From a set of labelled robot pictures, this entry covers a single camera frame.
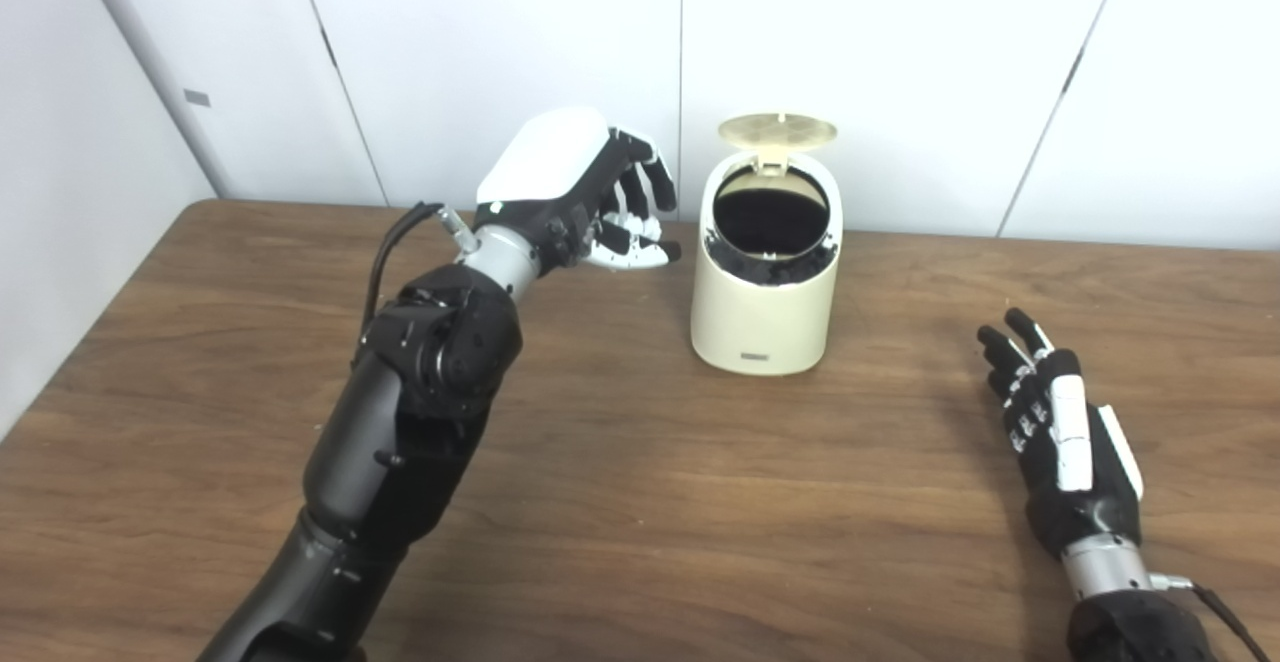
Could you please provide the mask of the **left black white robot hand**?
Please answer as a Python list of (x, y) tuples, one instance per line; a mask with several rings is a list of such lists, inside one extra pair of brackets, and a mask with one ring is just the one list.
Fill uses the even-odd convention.
[(677, 207), (673, 175), (646, 134), (590, 108), (526, 120), (477, 188), (476, 232), (495, 228), (526, 248), (539, 277), (585, 262), (630, 270), (675, 264), (659, 214)]

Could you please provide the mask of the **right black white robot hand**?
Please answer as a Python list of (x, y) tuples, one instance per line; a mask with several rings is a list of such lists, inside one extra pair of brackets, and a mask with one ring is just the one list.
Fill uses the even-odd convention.
[(1023, 310), (977, 330), (1004, 435), (1027, 489), (1032, 535), (1050, 554), (1106, 535), (1139, 545), (1144, 481), (1117, 415), (1093, 403), (1074, 350), (1056, 346)]

